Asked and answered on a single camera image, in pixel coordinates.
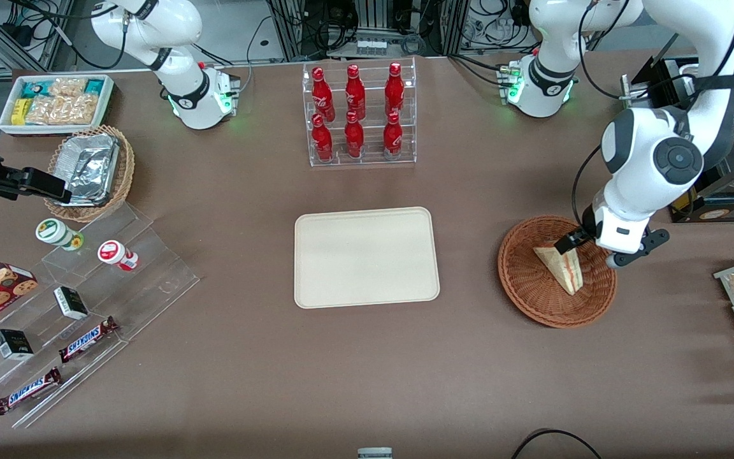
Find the round wicker basket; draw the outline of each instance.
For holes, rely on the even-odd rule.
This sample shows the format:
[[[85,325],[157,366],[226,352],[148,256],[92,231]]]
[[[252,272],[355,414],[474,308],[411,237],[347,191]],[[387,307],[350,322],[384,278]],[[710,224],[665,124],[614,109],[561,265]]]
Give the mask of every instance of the round wicker basket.
[[[87,129],[81,131],[81,133],[73,134],[72,137],[95,136],[96,134],[110,134],[120,140],[119,162],[115,166],[115,177],[113,178],[110,201],[101,207],[62,207],[45,198],[44,204],[50,209],[50,213],[58,218],[89,223],[96,217],[99,217],[99,215],[111,209],[116,209],[126,199],[126,195],[129,194],[129,189],[132,186],[132,174],[134,173],[134,152],[132,151],[132,145],[129,145],[126,137],[119,130],[110,126]],[[50,173],[55,169],[55,161],[58,160],[59,151],[61,151],[61,146],[64,145],[64,142],[61,142],[61,145],[55,149],[55,154],[50,159],[50,166],[47,168],[47,171]]]
[[[542,264],[533,248],[554,243],[577,225],[567,218],[541,215],[521,221],[503,239],[498,275],[506,294],[528,317],[555,328],[573,328],[605,314],[617,291],[617,273],[605,264],[608,253],[588,243],[577,248],[583,286],[569,295]]]

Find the clear acrylic rack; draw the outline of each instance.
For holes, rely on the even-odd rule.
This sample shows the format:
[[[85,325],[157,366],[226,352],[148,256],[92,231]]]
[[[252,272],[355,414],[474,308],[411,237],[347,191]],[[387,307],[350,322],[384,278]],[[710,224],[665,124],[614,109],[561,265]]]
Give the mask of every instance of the clear acrylic rack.
[[[81,249],[64,252],[55,248],[32,267],[39,287],[0,314],[0,328],[23,331],[35,355],[18,362],[0,354],[0,398],[43,377],[53,367],[58,367],[64,382],[6,413],[3,418],[12,427],[29,427],[37,421],[199,281],[191,268],[166,247],[151,224],[148,217],[123,203],[81,229]],[[99,261],[98,247],[108,239],[116,239],[138,253],[140,265],[126,272]],[[53,295],[61,285],[81,294],[89,310],[86,319],[73,320],[61,314]],[[59,349],[108,316],[113,316],[120,328],[62,364]]]
[[[384,127],[387,125],[387,114],[384,112],[384,86],[389,77],[390,63],[401,64],[401,79],[404,80],[404,108],[400,112],[399,124],[404,130],[401,139],[401,154],[399,159],[388,161],[384,157]],[[347,141],[344,137],[344,127],[347,124],[347,99],[344,88],[347,86],[347,65],[350,62],[323,61],[304,64],[302,78],[302,96],[305,112],[305,130],[308,131],[308,155],[311,166],[334,168],[335,166],[391,166],[394,164],[415,163],[417,160],[417,77],[415,60],[413,58],[395,60],[364,60],[358,61],[359,75],[364,82],[367,99],[366,117],[361,120],[364,128],[364,154],[360,159],[353,159],[347,154]],[[315,113],[313,104],[313,79],[310,76],[314,67],[324,70],[324,79],[333,91],[333,107],[336,117],[333,122],[327,123],[327,128],[333,136],[333,160],[330,163],[319,161],[313,146],[311,117]]]

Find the red bottle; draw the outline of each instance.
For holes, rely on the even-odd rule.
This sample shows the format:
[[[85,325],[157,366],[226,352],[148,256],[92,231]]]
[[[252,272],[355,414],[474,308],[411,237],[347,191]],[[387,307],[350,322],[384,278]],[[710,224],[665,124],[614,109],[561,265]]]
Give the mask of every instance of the red bottle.
[[[347,95],[347,110],[353,110],[359,119],[367,116],[367,98],[364,95],[364,82],[359,78],[359,66],[347,65],[347,87],[344,88]]]
[[[390,78],[384,87],[384,112],[400,112],[404,107],[404,81],[401,80],[401,64],[390,64]]]
[[[324,119],[320,114],[314,113],[311,119],[313,122],[311,137],[319,161],[329,163],[333,160],[333,137],[330,136],[330,130],[324,125]]]
[[[384,157],[388,161],[395,161],[401,156],[401,136],[404,131],[398,124],[398,112],[388,114],[387,121],[384,127]]]
[[[353,110],[347,112],[344,137],[347,137],[347,154],[353,159],[359,159],[364,151],[364,128],[359,123],[358,114]]]
[[[321,113],[327,122],[333,122],[336,119],[333,92],[330,91],[329,84],[324,81],[324,70],[321,67],[315,67],[311,75],[313,76],[313,104],[317,108],[317,113]]]

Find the brown table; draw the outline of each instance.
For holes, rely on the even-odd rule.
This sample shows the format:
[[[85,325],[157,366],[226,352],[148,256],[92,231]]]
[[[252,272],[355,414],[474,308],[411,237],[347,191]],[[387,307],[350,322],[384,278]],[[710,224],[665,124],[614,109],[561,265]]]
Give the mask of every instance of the brown table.
[[[647,55],[589,66],[615,90]],[[137,156],[129,201],[202,281],[33,427],[0,418],[0,457],[498,458],[540,427],[606,457],[734,457],[734,317],[711,276],[734,265],[734,224],[668,224],[591,326],[532,322],[501,289],[498,246],[522,219],[570,215],[574,173],[620,107],[582,82],[557,116],[530,119],[446,59],[417,63],[419,162],[369,171],[311,170],[301,65],[257,67],[250,113],[208,131],[172,116],[151,73],[114,73],[110,123]],[[58,142],[2,136],[0,154],[41,166]],[[594,161],[580,200],[607,177]],[[436,300],[294,304],[297,217],[407,206],[432,214]],[[39,261],[46,215],[38,198],[0,200],[0,261]]]

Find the white container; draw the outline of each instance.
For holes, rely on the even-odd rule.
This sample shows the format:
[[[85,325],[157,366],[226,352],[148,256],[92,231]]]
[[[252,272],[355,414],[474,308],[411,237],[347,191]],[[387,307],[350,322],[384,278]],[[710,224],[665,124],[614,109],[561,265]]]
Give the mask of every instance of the white container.
[[[11,123],[11,115],[15,102],[21,96],[22,88],[25,84],[32,82],[46,82],[54,78],[87,78],[90,80],[102,80],[104,86],[98,96],[98,105],[96,105],[96,113],[92,116],[90,124],[66,124],[58,126],[39,126],[39,125],[14,125]],[[29,75],[19,76],[13,82],[11,93],[8,96],[8,102],[2,110],[0,116],[0,129],[3,133],[11,136],[55,136],[57,134],[70,134],[83,131],[85,129],[96,128],[101,125],[104,115],[107,111],[107,105],[110,104],[110,96],[113,90],[113,79],[102,73],[65,73],[65,75]]]
[[[116,265],[124,271],[138,267],[138,254],[130,252],[118,241],[110,240],[98,249],[98,259],[107,265]]]
[[[73,252],[84,244],[84,235],[70,229],[61,220],[48,218],[36,226],[36,238],[43,243],[58,246]]]

